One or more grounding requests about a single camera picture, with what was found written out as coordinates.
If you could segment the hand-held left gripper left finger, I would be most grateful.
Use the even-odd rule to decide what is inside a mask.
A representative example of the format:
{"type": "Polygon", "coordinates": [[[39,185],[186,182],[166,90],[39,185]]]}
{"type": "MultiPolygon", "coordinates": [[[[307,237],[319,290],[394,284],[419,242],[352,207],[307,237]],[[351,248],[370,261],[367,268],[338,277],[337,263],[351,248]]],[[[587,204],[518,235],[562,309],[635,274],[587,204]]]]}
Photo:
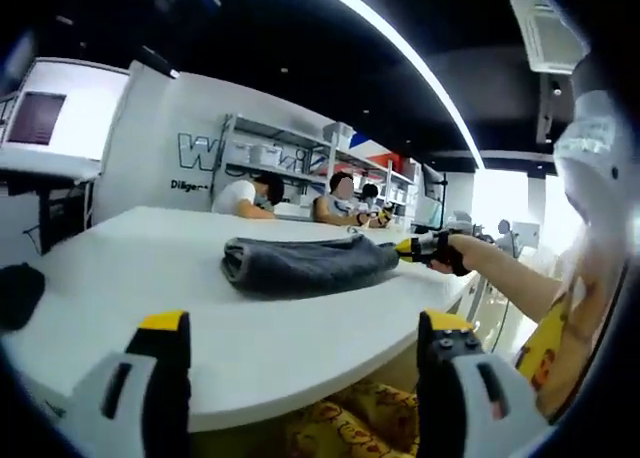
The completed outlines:
{"type": "Polygon", "coordinates": [[[73,391],[73,444],[84,457],[188,457],[191,327],[186,311],[145,317],[126,349],[73,391]]]}

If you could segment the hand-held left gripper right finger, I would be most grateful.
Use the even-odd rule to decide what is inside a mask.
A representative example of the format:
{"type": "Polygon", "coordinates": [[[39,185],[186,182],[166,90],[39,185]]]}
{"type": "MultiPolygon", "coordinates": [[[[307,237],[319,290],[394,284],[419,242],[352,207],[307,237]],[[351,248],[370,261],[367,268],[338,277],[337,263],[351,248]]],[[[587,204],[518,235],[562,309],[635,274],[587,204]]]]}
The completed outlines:
{"type": "Polygon", "coordinates": [[[419,457],[521,457],[551,426],[527,380],[457,315],[419,317],[419,457]]]}

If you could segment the person's right hand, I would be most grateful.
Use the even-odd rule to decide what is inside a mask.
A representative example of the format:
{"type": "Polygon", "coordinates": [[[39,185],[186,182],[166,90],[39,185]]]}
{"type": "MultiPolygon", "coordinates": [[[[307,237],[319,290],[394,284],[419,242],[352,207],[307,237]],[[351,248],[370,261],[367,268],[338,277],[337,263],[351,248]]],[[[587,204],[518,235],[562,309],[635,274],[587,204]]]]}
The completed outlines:
{"type": "Polygon", "coordinates": [[[430,255],[427,266],[440,273],[465,276],[470,270],[464,265],[463,254],[449,243],[449,238],[449,234],[438,235],[435,239],[435,251],[430,255]]]}

